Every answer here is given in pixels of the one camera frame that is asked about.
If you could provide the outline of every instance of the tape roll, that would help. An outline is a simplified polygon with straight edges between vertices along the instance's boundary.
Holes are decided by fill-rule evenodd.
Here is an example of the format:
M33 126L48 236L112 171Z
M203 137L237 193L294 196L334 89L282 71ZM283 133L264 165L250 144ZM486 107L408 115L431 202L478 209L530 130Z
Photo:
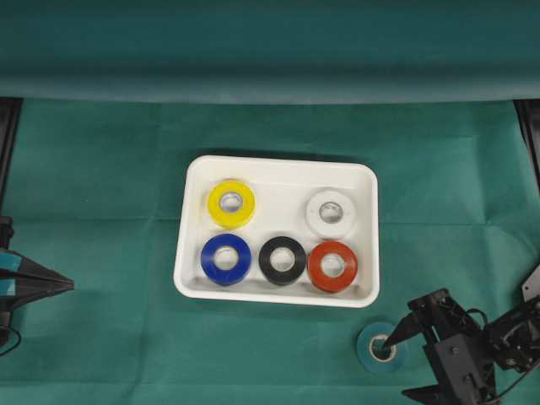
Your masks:
M255 196L241 181L223 181L210 192L208 211L217 225L226 229L239 228L251 219Z
M283 251L285 255L291 255L291 266L276 268L272 264L274 254ZM296 240L287 236L277 236L267 241L259 252L259 267L267 280L276 285L293 283L302 275L305 268L306 255L304 248Z
M308 201L305 220L322 239L341 239L354 225L356 208L341 192L323 190Z
M232 249L237 255L234 266L229 269L218 267L215 261L219 249ZM248 273L251 265L251 251L243 239L232 234L222 234L210 239L201 251L201 266L204 273L219 285L231 285L240 282Z
M407 342L387 349L382 344L394 330L391 323L376 322L365 327L356 339L356 355L364 367L372 373L392 373L408 361Z
M336 277L331 277L325 274L323 261L334 257L341 262L339 263L341 272ZM331 240L322 242L313 249L307 268L313 285L327 293L338 293L346 289L356 278L358 260L347 245Z

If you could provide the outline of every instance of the red tape roll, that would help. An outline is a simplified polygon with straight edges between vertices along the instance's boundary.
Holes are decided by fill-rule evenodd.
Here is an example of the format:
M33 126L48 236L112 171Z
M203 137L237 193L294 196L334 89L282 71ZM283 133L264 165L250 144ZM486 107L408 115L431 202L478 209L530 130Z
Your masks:
M339 255L345 264L343 273L337 277L327 276L322 271L322 258L330 254ZM328 242L322 242L313 249L308 260L307 269L311 277L311 282L318 289L327 293L338 293L346 289L354 281L358 272L358 260L348 246L330 240Z

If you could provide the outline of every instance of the black tape roll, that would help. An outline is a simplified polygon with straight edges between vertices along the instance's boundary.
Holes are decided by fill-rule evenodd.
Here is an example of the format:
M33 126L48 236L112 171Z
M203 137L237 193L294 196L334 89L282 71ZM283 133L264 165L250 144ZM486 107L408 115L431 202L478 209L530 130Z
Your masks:
M270 262L272 253L284 247L291 250L294 254L293 266L284 272L276 270ZM296 240L287 236L277 236L265 243L259 253L259 267L267 280L276 285L287 285L293 283L302 275L305 269L306 256L304 248Z

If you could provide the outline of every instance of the plastic tray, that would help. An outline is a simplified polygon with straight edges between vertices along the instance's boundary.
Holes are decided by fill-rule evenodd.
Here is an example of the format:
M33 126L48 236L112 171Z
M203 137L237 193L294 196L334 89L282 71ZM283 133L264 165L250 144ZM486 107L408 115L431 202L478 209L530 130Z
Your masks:
M255 193L255 213L247 225L238 229L218 227L206 208L208 194L225 179L243 181ZM307 271L284 287L268 282L257 260L267 240L278 235L290 236L307 254L322 242L305 222L305 206L313 194L325 188L347 194L357 210L353 228L339 240L359 259L353 284L338 294L324 293L312 285ZM207 240L224 232L244 239L252 254L246 278L227 287L210 281L200 263L201 249ZM346 163L212 155L193 160L186 175L174 281L181 293L192 298L366 307L379 294L375 174L367 166Z

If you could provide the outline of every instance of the cable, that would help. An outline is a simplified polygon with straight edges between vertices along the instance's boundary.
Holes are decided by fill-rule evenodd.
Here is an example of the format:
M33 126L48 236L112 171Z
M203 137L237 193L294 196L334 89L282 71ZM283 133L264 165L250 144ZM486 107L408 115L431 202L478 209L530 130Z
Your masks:
M4 325L0 325L0 330L13 332L17 336L17 342L11 348L8 348L8 349L4 350L3 352L0 352L0 357L2 357L2 356L5 356L6 354L8 354L9 352L15 350L20 345L20 343L23 341L23 337L20 336L19 331L17 329L15 329L14 327L6 327Z
M466 314L480 314L480 316L483 319L483 325L486 326L488 324L488 316L483 310L479 310L477 308L471 308L470 310L467 310L465 313Z
M512 391L514 389L514 387L516 387L525 377L527 377L529 374L531 374L538 366L540 365L540 359L538 359L536 362L534 362L534 364L531 366L531 368L529 370L527 370L525 373L523 373L523 375L518 378L517 380L515 380L512 385L510 385L508 388L506 388L504 391L502 391L499 395L497 395L496 397L488 400L488 401L485 401L485 402L481 402L479 405L499 405L500 404L500 399L505 396L506 394L508 394L510 391Z

